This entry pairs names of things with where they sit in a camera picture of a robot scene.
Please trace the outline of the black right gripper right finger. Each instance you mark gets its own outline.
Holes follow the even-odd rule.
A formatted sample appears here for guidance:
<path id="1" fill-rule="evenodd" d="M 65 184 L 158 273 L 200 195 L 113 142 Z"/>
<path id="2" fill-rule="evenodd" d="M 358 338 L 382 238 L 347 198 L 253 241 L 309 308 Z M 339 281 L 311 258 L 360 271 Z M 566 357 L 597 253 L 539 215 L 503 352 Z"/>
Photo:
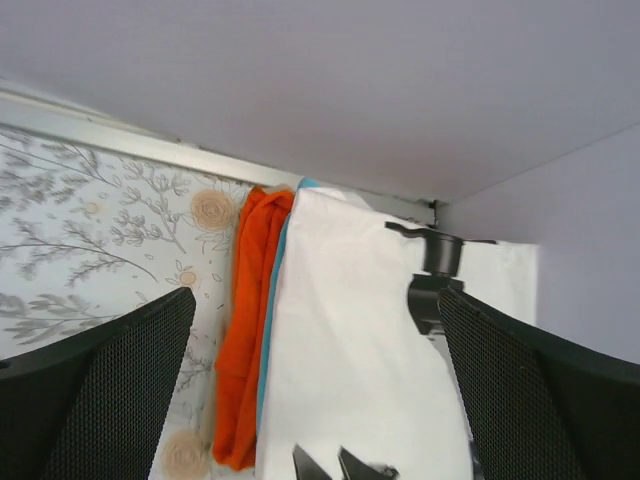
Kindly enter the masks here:
<path id="1" fill-rule="evenodd" d="M 464 292 L 439 311 L 485 478 L 638 478 L 638 365 Z"/>

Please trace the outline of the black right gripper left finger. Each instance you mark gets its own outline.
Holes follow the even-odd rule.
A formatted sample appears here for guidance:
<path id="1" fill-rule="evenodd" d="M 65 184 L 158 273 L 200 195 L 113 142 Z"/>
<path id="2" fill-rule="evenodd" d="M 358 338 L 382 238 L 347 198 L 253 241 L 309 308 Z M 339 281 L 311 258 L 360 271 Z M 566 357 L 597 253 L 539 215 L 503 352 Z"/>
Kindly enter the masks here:
<path id="1" fill-rule="evenodd" d="M 182 287 L 2 360 L 2 478 L 147 478 L 195 309 Z"/>

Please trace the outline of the white t shirt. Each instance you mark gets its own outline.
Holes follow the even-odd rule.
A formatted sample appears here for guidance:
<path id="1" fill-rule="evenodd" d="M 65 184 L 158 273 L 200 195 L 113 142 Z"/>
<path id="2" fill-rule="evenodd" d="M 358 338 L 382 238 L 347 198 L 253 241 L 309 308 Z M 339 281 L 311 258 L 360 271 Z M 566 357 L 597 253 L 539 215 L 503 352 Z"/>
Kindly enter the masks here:
<path id="1" fill-rule="evenodd" d="M 303 448 L 333 478 L 340 449 L 403 479 L 469 479 L 466 417 L 442 341 L 407 306 L 424 244 L 354 195 L 297 192 L 274 307 L 256 475 L 291 479 Z"/>

